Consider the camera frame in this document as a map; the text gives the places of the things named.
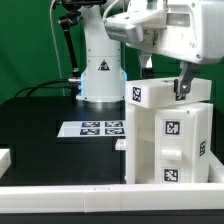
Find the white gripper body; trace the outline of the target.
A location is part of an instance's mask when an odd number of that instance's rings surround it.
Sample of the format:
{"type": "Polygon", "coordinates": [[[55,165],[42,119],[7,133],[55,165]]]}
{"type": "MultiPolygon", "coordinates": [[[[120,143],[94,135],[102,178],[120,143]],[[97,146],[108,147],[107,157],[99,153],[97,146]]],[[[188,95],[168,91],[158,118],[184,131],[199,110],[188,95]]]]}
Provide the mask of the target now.
{"type": "Polygon", "coordinates": [[[224,0],[168,0],[166,27],[143,25],[143,41],[129,47],[196,64],[224,58],[224,0]]]}

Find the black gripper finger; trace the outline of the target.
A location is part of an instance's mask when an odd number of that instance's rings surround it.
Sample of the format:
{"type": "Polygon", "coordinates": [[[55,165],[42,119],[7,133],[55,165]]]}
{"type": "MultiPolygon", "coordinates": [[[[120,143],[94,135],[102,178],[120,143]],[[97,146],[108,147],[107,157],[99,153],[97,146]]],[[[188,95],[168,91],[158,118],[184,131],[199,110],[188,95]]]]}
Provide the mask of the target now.
{"type": "Polygon", "coordinates": [[[188,94],[191,90],[191,82],[199,71],[199,65],[181,61],[180,69],[180,76],[174,80],[174,92],[176,94],[188,94]]]}
{"type": "Polygon", "coordinates": [[[142,69],[152,69],[152,54],[150,52],[141,51],[139,53],[140,66],[142,69]]]}

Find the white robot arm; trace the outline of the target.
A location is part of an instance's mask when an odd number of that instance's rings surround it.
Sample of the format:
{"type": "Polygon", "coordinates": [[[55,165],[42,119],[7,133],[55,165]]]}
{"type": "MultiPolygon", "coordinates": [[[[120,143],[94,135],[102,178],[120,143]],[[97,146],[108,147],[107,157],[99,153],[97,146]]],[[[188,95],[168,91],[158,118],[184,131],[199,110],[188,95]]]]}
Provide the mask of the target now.
{"type": "Polygon", "coordinates": [[[224,59],[224,0],[108,0],[81,8],[87,66],[80,100],[114,103],[124,99],[126,74],[120,44],[178,59],[182,73],[174,91],[187,94],[196,64],[224,59]]]}

